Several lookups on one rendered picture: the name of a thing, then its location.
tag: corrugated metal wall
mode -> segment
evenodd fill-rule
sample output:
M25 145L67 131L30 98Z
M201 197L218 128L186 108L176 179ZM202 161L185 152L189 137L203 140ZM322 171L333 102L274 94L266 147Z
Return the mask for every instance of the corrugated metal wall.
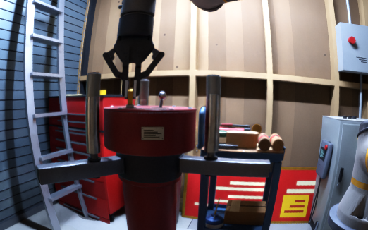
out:
M57 1L43 0L57 6ZM28 138L24 92L24 32L27 0L0 0L0 229L20 217L43 208L42 197ZM80 45L87 0L66 1L65 65L67 93L77 92ZM56 18L36 11L35 33L57 36ZM35 43L33 68L37 72L57 72L56 47ZM48 111L48 97L58 95L57 82L37 80L37 113ZM42 154L49 153L48 119L38 119Z

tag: floor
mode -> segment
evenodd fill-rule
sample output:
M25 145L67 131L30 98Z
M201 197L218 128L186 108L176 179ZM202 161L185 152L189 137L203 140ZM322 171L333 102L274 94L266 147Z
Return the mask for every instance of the floor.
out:
M55 205L56 214L59 218L59 223L62 230L78 230L78 229L106 229L106 230L126 230L126 215L124 212L117 212L116 218L111 224L105 224L104 222L99 222L95 220L87 220L81 218L74 211L68 208L56 204ZM49 230L50 225L47 220L46 212L41 211L34 214L30 218L13 225L7 230ZM187 230L187 229L197 229L197 220L183 218L180 216L176 230ZM271 224L270 230L312 230L308 224Z

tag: brown box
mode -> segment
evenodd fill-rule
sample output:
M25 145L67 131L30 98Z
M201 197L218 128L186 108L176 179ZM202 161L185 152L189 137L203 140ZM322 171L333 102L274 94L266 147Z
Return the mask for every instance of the brown box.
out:
M258 135L255 131L228 131L226 144L238 145L240 149L256 149Z
M263 225L266 201L229 200L225 224Z

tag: ladder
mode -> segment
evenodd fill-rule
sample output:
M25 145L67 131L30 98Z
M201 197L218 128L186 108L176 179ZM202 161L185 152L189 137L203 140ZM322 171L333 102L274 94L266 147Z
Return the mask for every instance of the ladder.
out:
M41 164L43 161L60 157L62 155L68 155L69 161L74 160L73 149L70 143L70 136L68 130L68 118L67 118L67 107L66 107L66 80L65 80L65 68L64 68L64 5L65 0L58 0L59 7L55 7L44 3L40 0L28 0L27 1L27 13L25 17L25 99L27 106L27 122L30 132L30 142L32 146L33 159L35 165ZM48 37L44 35L38 35L33 32L35 24L35 9L50 13L57 16L58 18L58 38ZM33 42L39 42L43 44L53 45L58 47L58 68L59 73L37 73L33 72ZM60 112L36 114L35 113L35 98L33 91L33 78L43 79L57 79L59 82L59 102ZM60 116L61 123L63 124L64 140L66 149L59 150L47 155L41 155L39 148L39 140L37 133L38 118L47 118L51 116ZM51 228L53 230L61 230L56 212L53 206L53 202L64 197L65 195L77 192L82 212L85 218L88 218L87 208L85 201L82 196L82 185L79 181L74 181L74 184L63 188L55 193L50 194L48 185L39 185L42 192L44 201L44 207L49 218Z

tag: red tool chest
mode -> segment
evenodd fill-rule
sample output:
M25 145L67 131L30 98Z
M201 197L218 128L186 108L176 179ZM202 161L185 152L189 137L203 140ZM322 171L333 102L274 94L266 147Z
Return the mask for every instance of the red tool chest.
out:
M67 96L68 125L70 140L74 150L74 158L87 159L86 137L85 137L85 96ZM126 105L127 100L119 95L102 95L99 105L99 141L100 157L116 155L104 146L104 107ZM59 98L49 98L49 112L60 111ZM51 117L50 124L50 147L51 152L65 149L63 127L61 118ZM53 162L68 161L68 156L57 157ZM89 178L80 180L82 184L83 197L88 209L88 213L95 219L110 224L112 214L124 207L123 183L118 175L102 176L100 178ZM55 184L56 190L60 190L72 182ZM71 193L59 200L59 203L71 208L81 210L77 193Z

